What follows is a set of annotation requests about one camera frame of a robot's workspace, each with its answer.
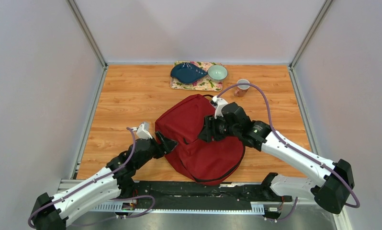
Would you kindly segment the red student backpack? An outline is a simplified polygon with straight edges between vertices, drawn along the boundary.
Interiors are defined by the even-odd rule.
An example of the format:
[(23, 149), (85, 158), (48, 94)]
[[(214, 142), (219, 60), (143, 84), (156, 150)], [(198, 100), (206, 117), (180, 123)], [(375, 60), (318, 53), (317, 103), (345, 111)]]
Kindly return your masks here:
[(201, 94), (183, 99), (155, 121), (155, 130), (176, 141), (175, 149), (165, 155), (179, 173), (203, 185), (219, 185), (240, 165), (246, 148), (236, 137), (205, 142), (198, 139), (204, 118), (214, 107)]

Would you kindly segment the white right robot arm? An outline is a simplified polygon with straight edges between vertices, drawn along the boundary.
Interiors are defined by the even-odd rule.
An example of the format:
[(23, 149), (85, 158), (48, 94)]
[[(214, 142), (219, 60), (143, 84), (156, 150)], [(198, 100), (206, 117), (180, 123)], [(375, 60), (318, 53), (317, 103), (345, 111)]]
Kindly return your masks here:
[(305, 177), (269, 173), (261, 194), (268, 201), (278, 196), (313, 199), (321, 208), (341, 213), (353, 194), (354, 179), (350, 163), (320, 157), (293, 143), (263, 121), (251, 120), (236, 103), (220, 103), (213, 115), (204, 118), (198, 138), (206, 142), (236, 137), (246, 147), (272, 155), (298, 169)]

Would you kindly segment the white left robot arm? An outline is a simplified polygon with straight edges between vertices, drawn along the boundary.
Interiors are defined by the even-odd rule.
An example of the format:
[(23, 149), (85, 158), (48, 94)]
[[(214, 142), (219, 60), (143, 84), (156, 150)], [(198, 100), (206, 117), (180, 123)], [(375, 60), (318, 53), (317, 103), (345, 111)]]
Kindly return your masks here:
[(35, 202), (29, 227), (37, 230), (64, 230), (80, 216), (111, 199), (128, 200), (134, 194), (132, 177), (152, 158), (171, 153), (178, 142), (159, 131), (151, 138), (133, 138), (121, 152), (92, 177), (54, 195), (44, 193)]

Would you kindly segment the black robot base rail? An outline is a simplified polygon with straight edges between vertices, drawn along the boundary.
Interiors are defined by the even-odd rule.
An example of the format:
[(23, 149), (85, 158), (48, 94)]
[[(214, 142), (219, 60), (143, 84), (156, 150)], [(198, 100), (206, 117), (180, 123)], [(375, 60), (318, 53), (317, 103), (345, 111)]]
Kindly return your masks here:
[(250, 211), (276, 218), (291, 196), (278, 196), (260, 183), (202, 185), (194, 182), (133, 182), (119, 196), (134, 202), (135, 210), (233, 212)]

